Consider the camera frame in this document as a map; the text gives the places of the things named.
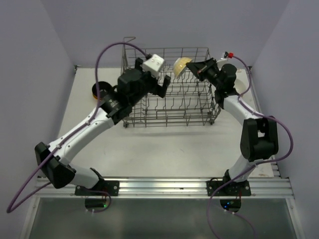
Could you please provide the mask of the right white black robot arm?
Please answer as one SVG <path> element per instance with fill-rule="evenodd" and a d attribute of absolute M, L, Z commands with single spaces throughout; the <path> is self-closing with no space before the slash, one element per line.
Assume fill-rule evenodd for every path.
<path fill-rule="evenodd" d="M 251 194 L 248 178 L 254 168 L 279 150 L 277 123 L 258 116 L 235 89 L 237 68 L 224 61 L 211 58 L 202 62 L 188 62 L 186 67 L 200 80 L 207 80 L 215 87 L 215 101 L 241 125 L 241 155 L 226 170 L 222 180 L 206 182 L 209 196 L 237 196 Z"/>

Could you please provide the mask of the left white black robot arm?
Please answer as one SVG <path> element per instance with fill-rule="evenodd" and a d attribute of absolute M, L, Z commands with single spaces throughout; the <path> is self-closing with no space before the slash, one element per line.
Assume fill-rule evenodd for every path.
<path fill-rule="evenodd" d="M 71 161 L 98 135 L 126 118 L 144 96 L 165 97 L 170 77 L 164 78 L 163 85 L 158 84 L 164 63 L 156 54 L 149 55 L 146 61 L 137 58 L 134 68 L 118 77 L 117 85 L 107 85 L 105 96 L 98 98 L 97 108 L 86 119 L 50 144 L 36 145 L 37 164 L 56 189 L 73 184 L 85 187 L 94 196 L 102 193 L 103 177 L 95 169 L 77 167 Z"/>

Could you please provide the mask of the cream white bowl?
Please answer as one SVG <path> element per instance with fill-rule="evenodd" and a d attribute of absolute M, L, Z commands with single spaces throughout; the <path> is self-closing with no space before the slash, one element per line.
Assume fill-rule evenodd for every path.
<path fill-rule="evenodd" d="M 177 79 L 181 77 L 186 70 L 186 64 L 190 62 L 192 62 L 192 59 L 188 57 L 180 57 L 175 61 L 173 65 L 173 73 Z"/>

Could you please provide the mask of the grey wire dish rack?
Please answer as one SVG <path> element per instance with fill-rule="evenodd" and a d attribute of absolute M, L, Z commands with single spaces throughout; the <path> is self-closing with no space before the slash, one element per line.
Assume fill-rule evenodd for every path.
<path fill-rule="evenodd" d="M 173 73 L 173 64 L 179 57 L 188 57 L 194 61 L 210 58 L 207 47 L 162 47 L 143 48 L 148 54 L 157 54 L 165 59 L 160 72 L 159 84 L 164 77 L 171 78 L 166 97 L 148 94 L 134 107 L 131 114 L 123 120 L 123 126 L 190 126 L 213 125 L 221 112 L 215 102 L 214 88 L 208 82 L 201 82 L 186 70 L 180 78 Z"/>

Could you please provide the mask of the beige bowl with sunflower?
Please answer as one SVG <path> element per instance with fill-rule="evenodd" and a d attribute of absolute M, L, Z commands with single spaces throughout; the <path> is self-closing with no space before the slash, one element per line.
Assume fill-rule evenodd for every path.
<path fill-rule="evenodd" d="M 235 80 L 234 87 L 238 94 L 243 94 L 247 90 L 245 83 L 238 78 Z"/>

